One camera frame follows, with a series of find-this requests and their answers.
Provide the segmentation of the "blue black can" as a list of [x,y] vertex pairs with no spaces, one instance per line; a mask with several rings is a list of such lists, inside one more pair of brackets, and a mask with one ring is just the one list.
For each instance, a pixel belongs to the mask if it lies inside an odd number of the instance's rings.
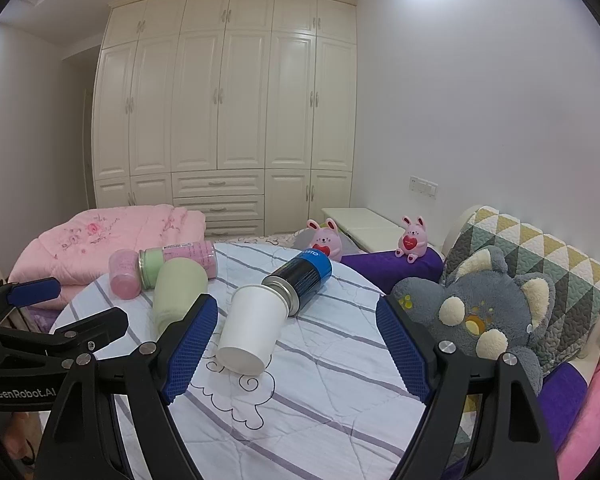
[[332,260],[324,252],[309,248],[299,252],[261,282],[282,295],[295,316],[332,276]]

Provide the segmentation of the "pink bunny toy right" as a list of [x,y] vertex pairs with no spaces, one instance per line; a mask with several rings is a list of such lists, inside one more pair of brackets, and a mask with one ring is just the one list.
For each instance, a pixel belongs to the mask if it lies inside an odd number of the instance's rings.
[[394,252],[398,258],[405,257],[408,263],[422,258],[428,248],[428,235],[424,219],[418,217],[412,221],[407,216],[402,218],[404,233],[399,238]]

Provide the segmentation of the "purple sofa cushion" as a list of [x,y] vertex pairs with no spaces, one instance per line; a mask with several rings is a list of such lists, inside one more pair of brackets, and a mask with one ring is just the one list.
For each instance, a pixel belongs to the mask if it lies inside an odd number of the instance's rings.
[[364,276],[386,294],[404,278],[423,278],[437,282],[443,271],[443,261],[432,248],[428,248],[426,254],[413,263],[409,263],[405,257],[397,257],[394,252],[347,255],[340,262]]

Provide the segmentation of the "grey plush cat toy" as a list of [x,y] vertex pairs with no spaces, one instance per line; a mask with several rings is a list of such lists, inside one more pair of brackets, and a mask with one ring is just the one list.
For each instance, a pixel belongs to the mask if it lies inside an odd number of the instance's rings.
[[437,341],[449,340],[468,356],[516,356],[534,392],[543,372],[534,347],[555,305],[555,282],[544,273],[511,276],[504,252],[486,246],[466,258],[442,283],[404,278],[390,297]]

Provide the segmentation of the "white paper cup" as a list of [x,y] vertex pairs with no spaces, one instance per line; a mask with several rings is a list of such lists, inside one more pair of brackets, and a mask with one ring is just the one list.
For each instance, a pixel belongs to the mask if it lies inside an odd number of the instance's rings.
[[215,356],[234,373],[258,376],[268,366],[289,308],[283,296],[264,285],[239,287],[230,300]]

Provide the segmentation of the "pink folded quilt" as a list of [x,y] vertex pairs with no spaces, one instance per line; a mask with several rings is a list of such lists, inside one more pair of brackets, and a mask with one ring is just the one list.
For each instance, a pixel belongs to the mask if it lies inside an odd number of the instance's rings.
[[200,242],[206,216],[171,205],[125,206],[82,211],[35,237],[18,257],[9,279],[15,283],[56,278],[61,292],[41,309],[61,310],[92,281],[108,272],[119,249]]

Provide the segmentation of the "white wall socket panel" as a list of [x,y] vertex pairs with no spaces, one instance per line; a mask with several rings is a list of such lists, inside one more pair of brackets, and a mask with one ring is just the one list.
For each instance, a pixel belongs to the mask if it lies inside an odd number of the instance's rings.
[[410,177],[410,190],[414,193],[419,193],[431,198],[435,198],[437,195],[437,189],[437,183],[427,181],[425,179],[415,176]]

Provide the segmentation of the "striped white tablecloth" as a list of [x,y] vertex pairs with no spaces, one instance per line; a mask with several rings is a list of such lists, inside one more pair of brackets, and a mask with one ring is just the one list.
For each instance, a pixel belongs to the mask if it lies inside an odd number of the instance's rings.
[[288,318],[265,371],[240,376],[213,347],[170,412],[207,479],[387,479],[424,407],[375,322],[378,288],[335,264]]

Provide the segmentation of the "pink bunny toy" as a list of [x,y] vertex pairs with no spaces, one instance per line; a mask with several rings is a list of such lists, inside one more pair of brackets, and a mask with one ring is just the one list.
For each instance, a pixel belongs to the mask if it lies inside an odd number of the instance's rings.
[[324,252],[332,261],[340,261],[343,244],[337,223],[332,218],[327,218],[326,223],[322,226],[315,220],[309,219],[306,226],[313,233],[309,248]]
[[407,216],[402,218],[404,233],[399,238],[394,252],[398,258],[405,257],[408,263],[422,258],[428,248],[428,235],[424,219],[418,217],[412,221]]

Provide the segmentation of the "green ceramic cup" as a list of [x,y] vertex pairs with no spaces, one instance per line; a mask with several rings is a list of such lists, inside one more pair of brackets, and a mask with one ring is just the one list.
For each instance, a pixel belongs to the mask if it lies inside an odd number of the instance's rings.
[[174,322],[185,318],[201,294],[208,292],[206,271],[195,261],[173,259],[159,271],[155,286],[152,318],[159,336]]

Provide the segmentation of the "pink bunny toy left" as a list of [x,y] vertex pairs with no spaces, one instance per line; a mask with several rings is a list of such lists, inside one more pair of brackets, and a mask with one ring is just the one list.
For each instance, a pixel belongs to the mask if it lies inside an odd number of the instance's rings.
[[306,226],[313,233],[309,248],[324,252],[332,261],[340,261],[343,244],[337,223],[332,218],[327,218],[326,223],[322,226],[315,220],[309,219]]

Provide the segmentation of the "pink bottle green band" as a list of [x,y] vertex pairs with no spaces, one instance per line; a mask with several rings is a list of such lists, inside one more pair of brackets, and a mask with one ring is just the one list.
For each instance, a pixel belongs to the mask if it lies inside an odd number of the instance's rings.
[[173,259],[195,261],[206,271],[209,280],[218,275],[215,248],[208,240],[143,249],[137,255],[138,275],[143,289],[154,289],[160,269]]

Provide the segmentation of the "cream white wardrobe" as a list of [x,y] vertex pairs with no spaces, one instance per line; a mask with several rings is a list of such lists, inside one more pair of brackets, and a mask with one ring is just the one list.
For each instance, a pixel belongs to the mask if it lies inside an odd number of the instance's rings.
[[109,14],[93,102],[98,206],[171,204],[213,236],[350,203],[356,12],[336,0],[138,0]]

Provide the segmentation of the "triangle pattern quilted cushion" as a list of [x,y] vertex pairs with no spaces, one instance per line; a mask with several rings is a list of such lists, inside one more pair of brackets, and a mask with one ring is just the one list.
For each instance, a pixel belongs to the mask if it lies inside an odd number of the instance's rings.
[[491,206],[473,206],[442,245],[445,275],[486,246],[504,252],[510,275],[544,273],[555,282],[555,305],[535,346],[542,371],[575,359],[600,358],[600,262],[556,236]]

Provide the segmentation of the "pink plush pillow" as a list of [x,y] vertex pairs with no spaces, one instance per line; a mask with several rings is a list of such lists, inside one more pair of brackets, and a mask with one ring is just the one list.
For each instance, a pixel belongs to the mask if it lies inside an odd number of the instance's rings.
[[575,479],[585,470],[600,448],[600,364],[596,367],[590,388],[576,422],[558,452],[558,474],[561,479]]

